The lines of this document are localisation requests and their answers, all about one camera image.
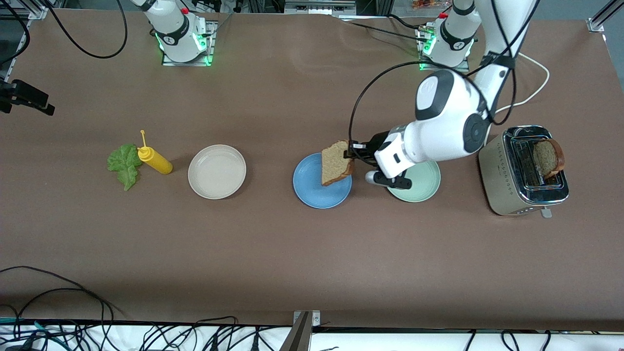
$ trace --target green lettuce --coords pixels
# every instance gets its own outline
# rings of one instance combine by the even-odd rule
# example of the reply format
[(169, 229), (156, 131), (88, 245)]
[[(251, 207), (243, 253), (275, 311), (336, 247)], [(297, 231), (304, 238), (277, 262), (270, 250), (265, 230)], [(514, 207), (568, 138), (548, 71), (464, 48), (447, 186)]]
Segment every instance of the green lettuce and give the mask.
[(137, 154), (135, 144), (121, 145), (113, 151), (107, 160), (109, 171), (117, 172), (117, 179), (124, 185), (124, 190), (128, 191), (137, 182), (137, 167), (143, 162)]

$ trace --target brown tabletop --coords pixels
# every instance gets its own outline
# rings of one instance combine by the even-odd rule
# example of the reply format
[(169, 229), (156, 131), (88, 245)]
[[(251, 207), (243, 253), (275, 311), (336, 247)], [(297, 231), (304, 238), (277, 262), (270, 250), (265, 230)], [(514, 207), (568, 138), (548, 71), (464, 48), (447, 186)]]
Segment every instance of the brown tabletop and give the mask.
[[(120, 44), (118, 13), (58, 12), (88, 50)], [(361, 162), (341, 205), (316, 210), (298, 200), (297, 163), (347, 138), (362, 88), (414, 60), (408, 39), (329, 16), (236, 14), (218, 33), (212, 67), (162, 67), (145, 16), (127, 16), (128, 45), (109, 60), (79, 52), (51, 16), (32, 25), (11, 78), (49, 93), (56, 113), (15, 107), (0, 118), (1, 267), (77, 280), (119, 306), (118, 319), (234, 314), (287, 324), (293, 310), (316, 309), (331, 325), (624, 327), (624, 99), (602, 36), (583, 22), (531, 24), (522, 51), (550, 69), (550, 82), (492, 129), (540, 124), (565, 149), (570, 198), (544, 220), (495, 215), (476, 156), (441, 162), (440, 189), (419, 204), (367, 184)], [(409, 34), (385, 19), (367, 23)], [(517, 72), (521, 99), (545, 77), (524, 59)], [(354, 138), (412, 120), (427, 73), (409, 66), (379, 80)], [(175, 169), (142, 166), (124, 192), (106, 158), (139, 144), (141, 129)], [(248, 167), (224, 200), (202, 199), (187, 181), (191, 158), (212, 144), (237, 148)], [(0, 276), (0, 297), (20, 304), (58, 286), (14, 271)], [(98, 319), (98, 311), (59, 293), (25, 317)]]

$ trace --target green plate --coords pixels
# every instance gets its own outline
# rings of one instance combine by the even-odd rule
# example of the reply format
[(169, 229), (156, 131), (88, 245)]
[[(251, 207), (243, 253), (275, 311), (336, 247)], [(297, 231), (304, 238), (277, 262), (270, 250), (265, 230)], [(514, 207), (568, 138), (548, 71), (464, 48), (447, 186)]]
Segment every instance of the green plate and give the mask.
[(440, 187), (440, 167), (435, 161), (415, 164), (407, 169), (406, 178), (412, 180), (412, 189), (392, 189), (390, 193), (407, 202), (425, 201)]

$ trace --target mustard bottle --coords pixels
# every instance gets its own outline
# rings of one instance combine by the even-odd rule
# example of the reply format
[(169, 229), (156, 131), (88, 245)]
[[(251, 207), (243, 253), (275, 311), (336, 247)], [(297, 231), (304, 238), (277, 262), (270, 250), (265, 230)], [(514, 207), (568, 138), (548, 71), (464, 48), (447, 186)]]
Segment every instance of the mustard bottle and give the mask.
[(141, 136), (143, 137), (143, 147), (137, 148), (139, 150), (139, 159), (162, 174), (171, 173), (173, 170), (171, 162), (167, 161), (166, 158), (162, 157), (162, 155), (153, 148), (145, 145), (145, 131), (141, 131)]

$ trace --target toaster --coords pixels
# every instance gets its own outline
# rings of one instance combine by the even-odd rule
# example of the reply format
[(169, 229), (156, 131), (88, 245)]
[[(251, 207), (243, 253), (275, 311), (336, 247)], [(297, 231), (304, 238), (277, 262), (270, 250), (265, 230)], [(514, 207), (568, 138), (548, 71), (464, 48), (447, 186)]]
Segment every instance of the toaster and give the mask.
[(568, 198), (565, 172), (544, 179), (533, 160), (536, 142), (552, 136), (541, 126), (511, 127), (479, 151), (479, 168), (487, 201), (500, 215), (524, 215), (537, 210), (551, 218), (550, 206)]

